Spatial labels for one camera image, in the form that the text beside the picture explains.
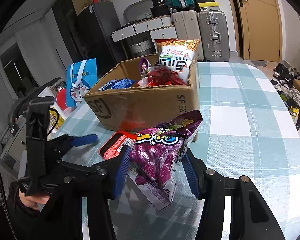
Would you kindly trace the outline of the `left hand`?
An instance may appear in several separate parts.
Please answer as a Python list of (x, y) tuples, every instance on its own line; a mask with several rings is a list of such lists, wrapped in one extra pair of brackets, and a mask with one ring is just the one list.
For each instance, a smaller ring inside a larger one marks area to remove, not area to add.
[(19, 190), (19, 198), (26, 207), (40, 211), (40, 207), (47, 203), (50, 196), (47, 193), (37, 193), (32, 196), (25, 196), (25, 193)]

